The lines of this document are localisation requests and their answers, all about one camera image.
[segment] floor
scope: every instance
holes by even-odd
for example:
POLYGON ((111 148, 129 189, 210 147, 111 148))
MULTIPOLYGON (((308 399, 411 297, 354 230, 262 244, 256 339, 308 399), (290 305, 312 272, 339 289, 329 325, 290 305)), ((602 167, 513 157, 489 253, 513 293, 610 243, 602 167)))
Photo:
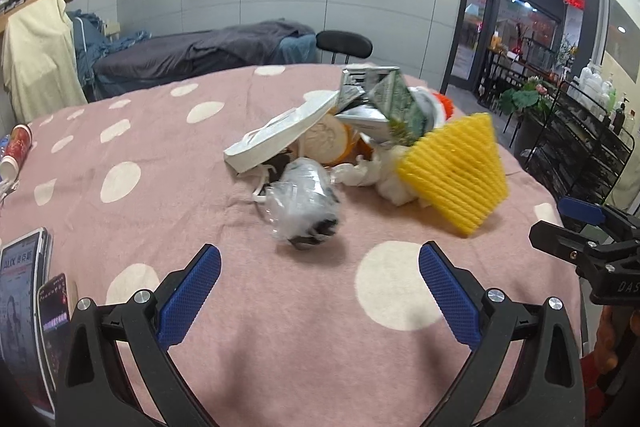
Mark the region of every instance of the floor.
MULTIPOLYGON (((490 112, 487 108, 479 105, 478 100, 476 100, 476 96, 471 91, 449 85, 449 87, 447 87, 446 95, 452 100, 454 105, 459 108, 459 110, 466 114, 472 114, 475 112, 489 113, 494 123, 495 136, 497 137, 498 143, 513 153, 509 147, 509 143, 516 127, 514 119, 511 120, 507 127, 507 131, 503 133, 505 126, 507 125, 508 117, 505 115, 499 116, 499 114, 490 112)), ((582 341, 584 345, 582 348, 583 352, 586 354, 593 350, 596 339, 596 329, 598 328, 602 307, 596 306, 589 300, 591 286, 586 280, 580 279, 580 289, 582 290, 582 299, 584 302, 584 308, 582 311, 582 341)))
POLYGON ((508 116, 499 116, 498 113, 490 112, 487 108, 482 107, 478 103, 478 100, 476 100, 476 96, 471 91, 468 91, 466 89, 460 89, 459 87, 449 84, 446 94, 452 100, 453 105, 455 105, 457 108, 459 108, 460 111, 466 114, 472 114, 475 112, 489 113, 494 122, 495 136, 498 140, 498 143, 511 152, 509 143, 511 142, 513 132, 516 129, 515 119, 511 119, 511 122, 507 128, 507 132, 503 133, 504 128, 507 125, 507 121, 509 118, 508 116))

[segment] yellow foam sheet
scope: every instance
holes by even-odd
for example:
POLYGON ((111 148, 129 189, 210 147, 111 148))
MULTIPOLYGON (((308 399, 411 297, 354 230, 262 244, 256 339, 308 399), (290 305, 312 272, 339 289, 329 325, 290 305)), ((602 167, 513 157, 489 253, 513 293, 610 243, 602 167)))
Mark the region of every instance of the yellow foam sheet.
POLYGON ((487 113, 427 133, 398 162, 397 170, 465 235, 475 232, 509 193, 487 113))

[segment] screw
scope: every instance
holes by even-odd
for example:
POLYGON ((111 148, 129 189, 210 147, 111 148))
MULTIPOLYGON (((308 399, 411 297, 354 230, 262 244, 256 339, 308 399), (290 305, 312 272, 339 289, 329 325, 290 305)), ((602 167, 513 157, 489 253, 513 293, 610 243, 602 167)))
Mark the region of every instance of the screw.
POLYGON ((502 293, 500 290, 494 288, 492 290, 489 290, 486 295, 489 297, 489 300, 492 302, 502 302, 504 301, 504 293, 502 293))
POLYGON ((84 297, 78 301, 78 309, 80 311, 84 311, 89 306, 91 306, 91 299, 84 297))
POLYGON ((138 304, 144 304, 151 298, 151 293, 147 290, 140 290, 133 296, 133 300, 138 304))
POLYGON ((562 301, 558 297, 551 297, 549 299, 549 306, 551 306, 555 310, 561 310, 562 301))

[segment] black chair backrest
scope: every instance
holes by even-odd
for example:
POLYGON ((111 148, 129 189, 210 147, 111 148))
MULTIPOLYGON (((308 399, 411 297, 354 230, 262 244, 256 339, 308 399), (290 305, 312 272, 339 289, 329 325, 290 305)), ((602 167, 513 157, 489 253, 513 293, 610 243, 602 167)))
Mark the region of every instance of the black chair backrest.
POLYGON ((350 57, 369 58, 373 52, 373 44, 369 39, 358 33, 325 30, 316 35, 316 46, 319 49, 334 54, 331 63, 335 64, 335 55, 346 55, 344 63, 350 57))

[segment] pink tablecloth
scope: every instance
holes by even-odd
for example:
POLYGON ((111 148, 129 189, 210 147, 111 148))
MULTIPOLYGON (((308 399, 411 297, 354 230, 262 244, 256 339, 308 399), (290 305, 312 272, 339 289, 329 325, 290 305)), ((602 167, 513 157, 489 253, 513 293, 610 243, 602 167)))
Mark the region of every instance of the pink tablecloth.
MULTIPOLYGON (((236 179, 222 152, 305 93, 337 89, 339 78, 332 66, 267 76, 243 68, 39 119, 19 188, 1 211, 1 237, 49 229, 50 274, 65 271, 98 304, 217 245, 222 275, 170 354, 222 427, 417 427, 468 355, 422 284, 419 245, 436 240, 455 265, 514 300, 558 296, 575 331, 578 282, 570 266, 529 246, 536 207, 553 201, 503 149, 510 197, 470 239, 433 209, 339 188, 336 237, 307 252, 277 244, 252 202, 255 180, 236 179)), ((126 350, 124 359, 153 410, 126 350)))

